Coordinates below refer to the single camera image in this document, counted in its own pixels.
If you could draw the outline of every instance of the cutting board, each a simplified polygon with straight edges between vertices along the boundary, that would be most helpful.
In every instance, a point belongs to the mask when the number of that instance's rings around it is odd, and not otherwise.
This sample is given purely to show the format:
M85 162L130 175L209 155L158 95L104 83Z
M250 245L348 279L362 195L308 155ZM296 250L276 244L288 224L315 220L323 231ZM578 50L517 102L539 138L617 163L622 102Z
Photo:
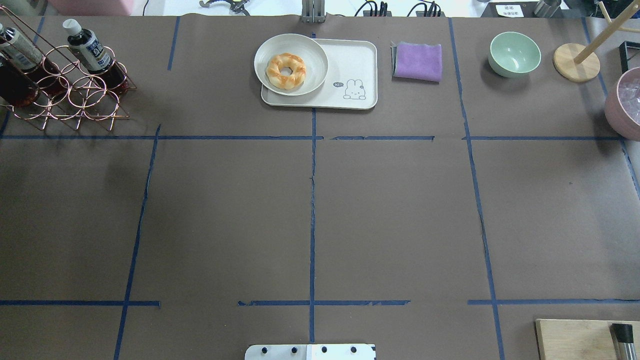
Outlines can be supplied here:
M640 339L640 322L605 320L536 320L541 360L616 360L612 323L634 327L634 341Z

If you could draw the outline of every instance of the bottle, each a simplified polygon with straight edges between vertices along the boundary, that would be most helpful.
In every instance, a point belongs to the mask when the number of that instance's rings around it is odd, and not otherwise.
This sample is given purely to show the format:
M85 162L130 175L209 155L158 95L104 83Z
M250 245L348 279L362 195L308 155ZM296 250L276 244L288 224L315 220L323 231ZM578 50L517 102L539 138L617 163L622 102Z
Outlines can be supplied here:
M0 24L0 50L18 69L50 97L63 94L67 89L59 78L44 78L60 75L60 70L33 45L18 29L5 28Z
M16 108L23 108L39 96L38 85L0 54L0 97Z
M62 26L69 34L67 42L71 53L80 60L89 74L98 75L104 80L107 89L118 96L126 93L129 82L122 69L114 63L109 52L100 44L95 33L89 29L83 29L74 19L65 20Z

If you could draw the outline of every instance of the mint green bowl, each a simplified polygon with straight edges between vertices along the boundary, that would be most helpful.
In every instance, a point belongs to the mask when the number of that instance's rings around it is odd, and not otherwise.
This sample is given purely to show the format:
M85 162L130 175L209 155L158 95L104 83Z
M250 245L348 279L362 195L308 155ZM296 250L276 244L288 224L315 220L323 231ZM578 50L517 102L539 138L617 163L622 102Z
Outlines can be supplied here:
M491 41L489 65L505 78L517 78L535 70L542 55L535 41L527 35L508 31Z

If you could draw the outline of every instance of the purple cloth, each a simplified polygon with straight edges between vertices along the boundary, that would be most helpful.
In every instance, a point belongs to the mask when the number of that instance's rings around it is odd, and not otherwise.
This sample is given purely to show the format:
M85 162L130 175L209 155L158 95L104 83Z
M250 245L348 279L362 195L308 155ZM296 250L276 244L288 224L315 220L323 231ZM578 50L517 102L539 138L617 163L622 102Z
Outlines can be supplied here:
M396 49L394 76L440 82L442 45L401 42Z

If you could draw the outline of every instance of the donut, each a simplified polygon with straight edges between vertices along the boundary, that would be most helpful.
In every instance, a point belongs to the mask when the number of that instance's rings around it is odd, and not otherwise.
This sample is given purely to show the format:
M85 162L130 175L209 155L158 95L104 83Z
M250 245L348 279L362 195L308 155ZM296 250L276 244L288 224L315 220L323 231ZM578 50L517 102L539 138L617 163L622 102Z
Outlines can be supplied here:
M286 67L291 69L291 75L280 73ZM291 90L305 82L307 66L299 56L289 53L276 55L269 61L267 77L273 86L279 89Z

